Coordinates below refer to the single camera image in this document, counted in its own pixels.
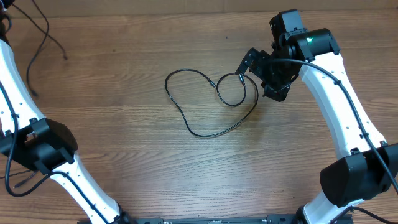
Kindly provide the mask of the black cable silver plug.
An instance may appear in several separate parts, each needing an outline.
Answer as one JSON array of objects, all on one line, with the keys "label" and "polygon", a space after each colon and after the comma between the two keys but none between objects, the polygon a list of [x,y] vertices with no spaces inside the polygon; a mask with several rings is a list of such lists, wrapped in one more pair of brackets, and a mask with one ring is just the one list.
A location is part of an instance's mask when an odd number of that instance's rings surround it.
[{"label": "black cable silver plug", "polygon": [[237,128],[259,99],[256,82],[245,74],[227,73],[214,82],[198,70],[183,68],[168,74],[164,87],[189,133],[203,139]]}]

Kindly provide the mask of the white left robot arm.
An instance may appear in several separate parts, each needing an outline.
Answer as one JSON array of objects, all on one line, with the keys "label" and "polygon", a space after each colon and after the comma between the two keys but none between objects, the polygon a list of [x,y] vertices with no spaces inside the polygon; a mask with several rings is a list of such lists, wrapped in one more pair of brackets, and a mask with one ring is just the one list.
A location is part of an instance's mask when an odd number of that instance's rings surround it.
[{"label": "white left robot arm", "polygon": [[[29,82],[22,80],[1,26],[1,154],[7,156],[5,187],[13,197],[32,193],[47,179],[59,183],[88,215],[88,223],[130,223],[129,215],[108,196],[85,169],[78,144],[62,123],[48,119],[31,98]],[[10,186],[12,162],[43,178],[31,189],[17,193]]]}]

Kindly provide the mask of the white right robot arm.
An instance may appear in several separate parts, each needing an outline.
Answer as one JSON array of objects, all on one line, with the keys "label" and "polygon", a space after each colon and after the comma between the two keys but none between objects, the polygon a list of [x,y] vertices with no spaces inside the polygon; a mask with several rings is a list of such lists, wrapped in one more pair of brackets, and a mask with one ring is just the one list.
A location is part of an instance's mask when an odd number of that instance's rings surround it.
[{"label": "white right robot arm", "polygon": [[330,130],[337,160],[320,172],[320,193],[287,223],[351,223],[350,211],[396,188],[397,146],[388,144],[363,109],[345,71],[340,47],[328,29],[308,30],[298,10],[270,20],[272,53],[250,49],[237,74],[257,76],[264,96],[284,101],[300,78]]}]

